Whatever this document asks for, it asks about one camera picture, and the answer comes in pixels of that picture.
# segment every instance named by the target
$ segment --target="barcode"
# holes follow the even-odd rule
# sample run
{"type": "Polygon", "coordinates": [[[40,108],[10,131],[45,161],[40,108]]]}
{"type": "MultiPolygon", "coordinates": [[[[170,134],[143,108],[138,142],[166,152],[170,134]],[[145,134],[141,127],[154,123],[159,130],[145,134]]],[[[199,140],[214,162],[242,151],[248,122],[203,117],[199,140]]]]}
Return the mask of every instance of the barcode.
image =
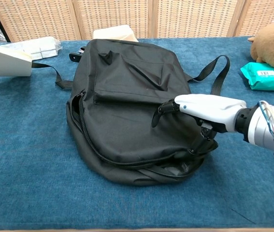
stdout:
{"type": "Polygon", "coordinates": [[[258,76],[274,76],[273,70],[267,70],[267,71],[257,71],[258,76]]]}

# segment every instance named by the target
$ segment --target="black strap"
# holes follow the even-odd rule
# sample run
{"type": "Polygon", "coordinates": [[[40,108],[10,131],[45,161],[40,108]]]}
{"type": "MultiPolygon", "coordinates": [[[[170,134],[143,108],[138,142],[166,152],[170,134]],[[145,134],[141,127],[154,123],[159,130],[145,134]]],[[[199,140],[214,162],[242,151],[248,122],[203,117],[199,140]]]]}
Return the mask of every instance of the black strap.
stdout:
{"type": "Polygon", "coordinates": [[[54,67],[52,67],[52,66],[50,66],[48,64],[40,64],[40,63],[35,63],[35,62],[32,62],[31,67],[35,68],[35,69],[39,69],[39,68],[53,68],[56,71],[56,81],[55,81],[55,84],[57,84],[62,89],[71,89],[72,88],[72,81],[63,81],[61,79],[61,77],[60,77],[60,74],[58,73],[58,71],[54,67]]]}
{"type": "Polygon", "coordinates": [[[214,70],[216,63],[220,57],[225,57],[227,60],[227,63],[226,63],[226,66],[223,68],[223,70],[216,77],[216,79],[212,85],[211,94],[213,94],[213,95],[220,95],[220,92],[221,92],[221,89],[223,86],[223,82],[225,80],[225,77],[227,76],[227,73],[228,73],[229,67],[230,67],[230,60],[229,60],[228,56],[226,56],[226,55],[218,56],[211,63],[209,63],[207,66],[205,66],[205,68],[200,72],[199,76],[192,78],[192,80],[196,80],[196,81],[204,80],[214,70]]]}

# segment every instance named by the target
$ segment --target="woven room divider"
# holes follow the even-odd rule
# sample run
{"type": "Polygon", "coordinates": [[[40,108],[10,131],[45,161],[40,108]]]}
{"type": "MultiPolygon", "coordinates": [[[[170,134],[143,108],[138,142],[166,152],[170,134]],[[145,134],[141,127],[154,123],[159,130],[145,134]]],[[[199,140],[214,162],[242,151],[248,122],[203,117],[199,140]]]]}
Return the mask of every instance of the woven room divider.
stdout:
{"type": "Polygon", "coordinates": [[[0,0],[0,21],[12,42],[123,24],[136,38],[251,36],[274,22],[274,0],[0,0]]]}

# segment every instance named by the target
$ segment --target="robotic arm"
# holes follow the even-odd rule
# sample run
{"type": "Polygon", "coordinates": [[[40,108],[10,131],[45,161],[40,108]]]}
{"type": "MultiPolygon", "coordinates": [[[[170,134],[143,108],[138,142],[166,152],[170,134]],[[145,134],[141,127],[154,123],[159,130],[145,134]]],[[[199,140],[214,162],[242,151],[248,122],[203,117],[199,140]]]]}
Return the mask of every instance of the robotic arm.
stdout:
{"type": "Polygon", "coordinates": [[[274,150],[274,106],[260,101],[252,108],[246,102],[207,94],[179,95],[163,103],[154,113],[152,127],[165,113],[180,112],[193,117],[201,126],[201,136],[188,151],[196,155],[204,142],[214,139],[216,133],[238,132],[244,141],[274,150]]]}

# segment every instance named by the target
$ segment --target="backpack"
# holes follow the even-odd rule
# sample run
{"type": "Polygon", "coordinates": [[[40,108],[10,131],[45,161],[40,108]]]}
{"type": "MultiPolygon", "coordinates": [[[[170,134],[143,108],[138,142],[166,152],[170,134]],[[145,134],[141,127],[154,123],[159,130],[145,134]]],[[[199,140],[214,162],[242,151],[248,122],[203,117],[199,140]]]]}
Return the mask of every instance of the backpack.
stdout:
{"type": "MultiPolygon", "coordinates": [[[[124,185],[171,184],[189,178],[217,142],[204,141],[192,156],[188,151],[201,136],[196,120],[185,114],[165,114],[152,127],[153,115],[177,95],[190,94],[189,81],[203,80],[225,57],[226,66],[211,92],[219,95],[229,58],[217,57],[193,78],[183,71],[174,52],[154,44],[96,39],[83,48],[66,113],[86,165],[124,185]]],[[[57,84],[67,87],[60,79],[57,84]]]]}

